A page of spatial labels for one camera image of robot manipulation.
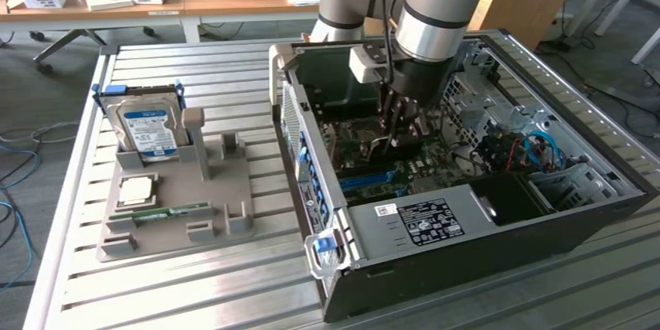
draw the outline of blue ram slot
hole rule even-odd
[[[357,187],[363,187],[365,185],[374,185],[378,183],[391,182],[393,174],[395,170],[386,172],[383,174],[367,175],[365,177],[345,179],[338,182],[338,186],[345,191],[347,189],[354,189]]]

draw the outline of gray carpet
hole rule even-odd
[[[566,12],[571,12],[583,0],[570,0]],[[250,22],[245,23],[233,39],[263,39],[273,37],[297,36],[309,32],[313,21],[299,22]],[[618,20],[611,25],[602,38],[589,36],[594,40],[595,50],[583,47],[574,48],[563,56],[586,80],[607,81],[625,87],[637,94],[660,93],[660,88],[643,88],[643,72],[629,60],[645,40],[660,27],[660,15],[635,4],[629,4]],[[139,45],[153,43],[182,43],[181,28],[175,26],[155,27],[157,38],[149,38],[139,28],[101,31],[98,35],[107,43]],[[238,24],[226,24],[218,29],[206,28],[221,37],[229,37],[238,29]],[[46,37],[57,38],[61,32],[46,32]],[[97,46],[86,38],[75,40],[65,50],[57,52],[46,62],[54,67],[55,73],[45,77],[34,71],[30,58],[45,47],[29,39],[26,32],[15,34],[13,42],[0,49],[0,132],[11,128],[35,128],[46,124],[74,120],[82,111],[83,98],[89,88],[93,73]],[[571,74],[565,63],[555,56],[543,57],[570,82],[579,80]],[[660,67],[660,48],[646,59],[646,64],[655,63]],[[615,119],[622,118],[622,109],[605,96],[593,95],[593,101]],[[643,133],[660,131],[650,115],[630,109],[630,122]],[[59,131],[54,135],[67,135]],[[660,153],[660,141],[641,138],[641,141]],[[38,171],[9,193],[19,206],[34,247],[42,251],[51,214],[57,204],[58,189],[66,170],[71,142],[45,145],[41,150],[41,166]],[[22,159],[18,155],[0,152],[0,175],[5,174]],[[0,224],[0,239],[7,233],[9,223]],[[9,244],[0,249],[0,282],[11,279],[25,266],[25,243],[17,233]],[[38,269],[38,259],[22,280],[33,280]],[[29,303],[31,287],[15,287],[0,293],[0,329],[14,330],[21,327],[25,310]]]

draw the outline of sticker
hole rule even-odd
[[[178,15],[178,11],[150,11],[147,15]]]
[[[443,199],[401,206],[398,216],[418,247],[465,234]]]
[[[377,216],[387,216],[389,214],[395,214],[395,204],[386,204],[374,206]]]
[[[137,151],[145,156],[167,156],[175,151],[171,131],[165,128],[165,110],[133,111],[123,114]]]

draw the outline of aluminum table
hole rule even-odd
[[[514,39],[493,35],[559,101],[660,185],[657,157]],[[91,100],[51,222],[25,319],[26,329],[399,329],[645,328],[660,319],[660,202],[601,230],[569,254],[446,291],[323,324],[307,272],[270,123],[267,48],[285,40],[126,46],[99,56],[91,83],[185,85],[202,107],[203,135],[237,131],[246,141],[257,235],[109,263],[94,249],[115,138]],[[525,101],[525,92],[513,92]]]

